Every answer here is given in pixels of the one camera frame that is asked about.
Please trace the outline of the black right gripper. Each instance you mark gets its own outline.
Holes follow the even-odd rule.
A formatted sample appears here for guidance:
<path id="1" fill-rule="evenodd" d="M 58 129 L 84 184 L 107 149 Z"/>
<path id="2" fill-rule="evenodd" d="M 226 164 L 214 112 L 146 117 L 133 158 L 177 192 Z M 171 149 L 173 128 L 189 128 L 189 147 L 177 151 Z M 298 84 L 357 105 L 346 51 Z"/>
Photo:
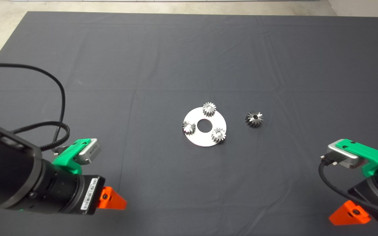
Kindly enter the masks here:
<path id="1" fill-rule="evenodd" d="M 360 200 L 378 206 L 378 187 L 373 178 L 361 181 L 347 192 Z M 329 216 L 329 221 L 335 226 L 363 225 L 371 221 L 371 218 L 378 222 L 378 212 L 348 200 Z"/>

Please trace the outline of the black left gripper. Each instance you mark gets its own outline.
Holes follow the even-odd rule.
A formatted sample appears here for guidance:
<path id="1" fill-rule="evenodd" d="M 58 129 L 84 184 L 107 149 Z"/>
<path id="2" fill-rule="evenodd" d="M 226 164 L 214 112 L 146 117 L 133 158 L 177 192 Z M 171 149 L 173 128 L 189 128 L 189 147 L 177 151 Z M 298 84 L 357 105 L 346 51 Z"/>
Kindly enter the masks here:
<path id="1" fill-rule="evenodd" d="M 78 175 L 78 186 L 63 214 L 93 215 L 97 208 L 125 210 L 127 201 L 99 175 Z"/>

